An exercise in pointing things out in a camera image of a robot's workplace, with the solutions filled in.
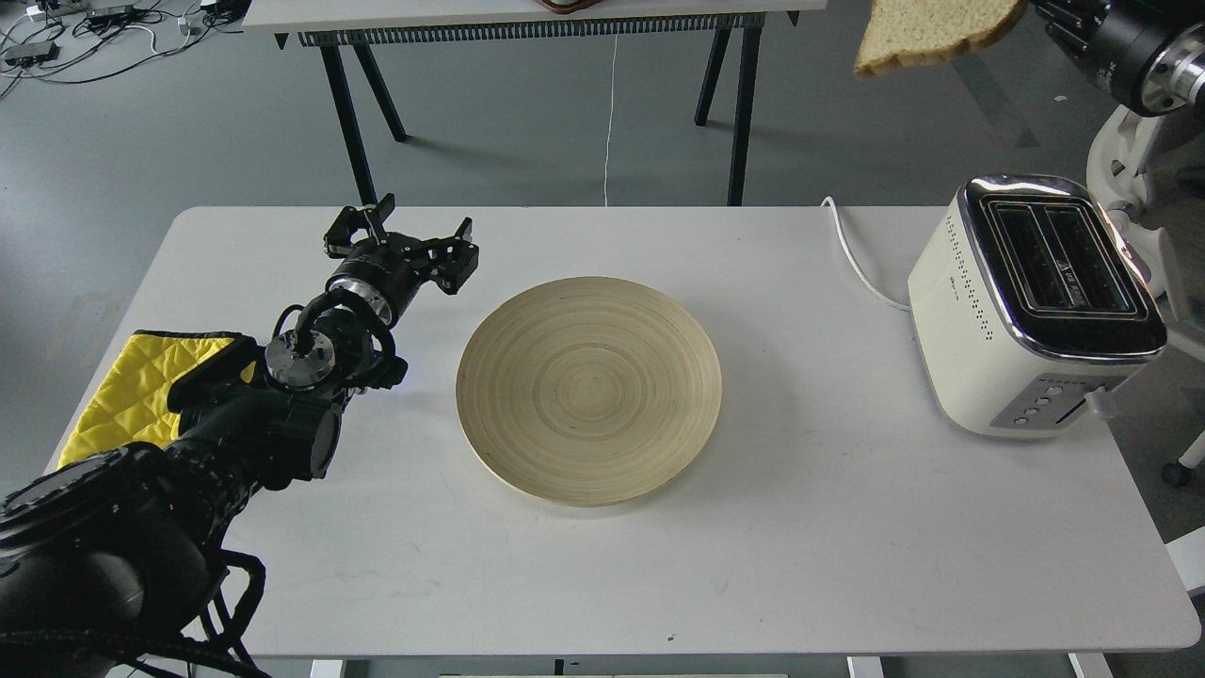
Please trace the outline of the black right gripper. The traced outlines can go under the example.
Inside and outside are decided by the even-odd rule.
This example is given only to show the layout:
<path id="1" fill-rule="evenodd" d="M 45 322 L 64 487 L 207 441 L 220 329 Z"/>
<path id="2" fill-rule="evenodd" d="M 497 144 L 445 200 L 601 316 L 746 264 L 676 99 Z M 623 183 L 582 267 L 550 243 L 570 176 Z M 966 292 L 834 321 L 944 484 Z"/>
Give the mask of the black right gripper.
<path id="1" fill-rule="evenodd" d="M 1176 1 L 1033 1 L 1045 31 L 1097 89 L 1131 112 L 1178 104 L 1158 61 L 1178 36 Z"/>

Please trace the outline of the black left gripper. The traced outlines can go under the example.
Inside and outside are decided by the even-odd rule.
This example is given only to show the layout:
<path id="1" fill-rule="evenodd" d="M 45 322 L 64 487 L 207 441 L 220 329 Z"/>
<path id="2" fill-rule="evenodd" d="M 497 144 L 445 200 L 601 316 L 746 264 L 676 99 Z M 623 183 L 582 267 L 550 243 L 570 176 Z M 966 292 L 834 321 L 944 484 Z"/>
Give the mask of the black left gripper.
<path id="1" fill-rule="evenodd" d="M 472 218 L 464 218 L 447 237 L 418 240 L 386 231 L 394 208 L 394 194 L 363 207 L 345 206 L 324 235 L 327 257 L 343 259 L 327 281 L 327 291 L 348 289 L 386 328 L 396 326 L 423 283 L 455 296 L 480 263 Z"/>

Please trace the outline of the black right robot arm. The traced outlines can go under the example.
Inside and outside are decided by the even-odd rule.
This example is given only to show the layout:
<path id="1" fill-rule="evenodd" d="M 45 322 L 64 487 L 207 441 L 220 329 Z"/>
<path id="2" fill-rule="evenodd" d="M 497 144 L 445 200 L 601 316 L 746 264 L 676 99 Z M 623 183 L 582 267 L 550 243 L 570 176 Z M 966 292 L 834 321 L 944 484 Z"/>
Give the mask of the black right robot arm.
<path id="1" fill-rule="evenodd" d="M 1200 1 L 1033 1 L 1045 31 L 1098 90 L 1142 117 L 1203 116 Z"/>

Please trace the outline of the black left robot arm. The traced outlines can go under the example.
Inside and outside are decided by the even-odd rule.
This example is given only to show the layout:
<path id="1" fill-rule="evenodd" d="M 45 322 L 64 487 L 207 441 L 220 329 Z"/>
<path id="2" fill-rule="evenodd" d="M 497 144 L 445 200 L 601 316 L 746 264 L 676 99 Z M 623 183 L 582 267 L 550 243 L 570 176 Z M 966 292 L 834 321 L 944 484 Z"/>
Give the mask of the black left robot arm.
<path id="1" fill-rule="evenodd" d="M 355 393 L 408 373 L 392 335 L 422 284 L 455 295 L 477 269 L 474 222 L 419 240 L 383 226 L 394 197 L 336 216 L 340 263 L 266 347 L 237 336 L 169 387 L 167 443 L 128 442 L 2 501 L 2 674 L 104 677 L 152 656 L 258 677 L 243 644 L 265 592 L 228 527 L 260 490 L 327 476 Z"/>

